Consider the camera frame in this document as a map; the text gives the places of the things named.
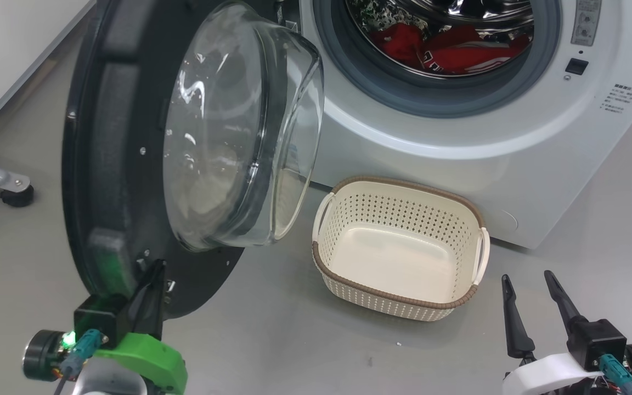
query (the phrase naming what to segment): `white washing machine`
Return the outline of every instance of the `white washing machine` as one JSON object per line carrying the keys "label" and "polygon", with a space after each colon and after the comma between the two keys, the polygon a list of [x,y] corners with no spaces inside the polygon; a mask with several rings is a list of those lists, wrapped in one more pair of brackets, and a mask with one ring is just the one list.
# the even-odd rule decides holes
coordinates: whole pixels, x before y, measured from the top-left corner
{"label": "white washing machine", "polygon": [[632,1],[529,0],[528,50],[464,78],[396,67],[344,0],[300,2],[324,59],[314,182],[382,175],[449,190],[481,208],[492,237],[535,248],[632,123]]}

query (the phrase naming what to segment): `basket handle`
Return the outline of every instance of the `basket handle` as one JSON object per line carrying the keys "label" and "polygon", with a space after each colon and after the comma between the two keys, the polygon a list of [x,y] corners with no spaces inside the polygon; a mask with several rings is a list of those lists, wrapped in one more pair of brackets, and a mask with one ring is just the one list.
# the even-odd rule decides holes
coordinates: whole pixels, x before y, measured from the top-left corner
{"label": "basket handle", "polygon": [[326,217],[326,210],[331,207],[331,202],[336,197],[335,193],[329,193],[326,197],[321,201],[321,205],[319,205],[318,210],[316,210],[316,218],[314,219],[314,228],[311,232],[311,240],[317,241],[318,234],[321,231],[321,225],[323,224],[323,219]]}
{"label": "basket handle", "polygon": [[472,271],[472,284],[479,285],[484,277],[484,272],[487,270],[487,263],[489,262],[489,248],[492,243],[489,242],[489,232],[487,228],[482,227],[482,232],[479,234],[479,240],[477,240],[477,266]]}

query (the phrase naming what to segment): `beige plastic basket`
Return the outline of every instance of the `beige plastic basket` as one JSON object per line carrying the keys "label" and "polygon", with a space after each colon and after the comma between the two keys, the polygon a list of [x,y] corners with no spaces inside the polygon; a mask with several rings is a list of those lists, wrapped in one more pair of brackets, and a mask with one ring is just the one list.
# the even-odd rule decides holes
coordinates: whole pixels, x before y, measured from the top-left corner
{"label": "beige plastic basket", "polygon": [[489,233],[463,197],[401,180],[354,177],[321,202],[312,249],[337,297],[435,321],[477,291],[489,261]]}

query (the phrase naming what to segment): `caster wheel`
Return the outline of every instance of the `caster wheel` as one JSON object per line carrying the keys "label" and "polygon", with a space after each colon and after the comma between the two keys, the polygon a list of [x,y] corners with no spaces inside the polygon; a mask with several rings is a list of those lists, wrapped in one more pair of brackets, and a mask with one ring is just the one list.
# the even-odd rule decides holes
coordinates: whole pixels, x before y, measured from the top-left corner
{"label": "caster wheel", "polygon": [[28,185],[28,188],[21,192],[2,190],[0,198],[2,202],[7,203],[11,207],[26,207],[33,203],[33,185]]}

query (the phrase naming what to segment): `red cloth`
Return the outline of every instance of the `red cloth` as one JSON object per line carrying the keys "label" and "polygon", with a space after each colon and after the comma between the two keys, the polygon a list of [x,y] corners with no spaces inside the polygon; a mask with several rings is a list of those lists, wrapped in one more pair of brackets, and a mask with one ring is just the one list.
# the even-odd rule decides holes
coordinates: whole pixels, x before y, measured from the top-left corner
{"label": "red cloth", "polygon": [[369,36],[377,48],[390,58],[418,70],[423,67],[420,56],[424,39],[418,27],[397,23],[381,32],[372,32]]}
{"label": "red cloth", "polygon": [[382,52],[404,65],[459,75],[492,69],[519,55],[530,43],[527,35],[509,44],[485,42],[470,25],[452,27],[425,43],[418,27],[404,23],[372,32],[370,37]]}

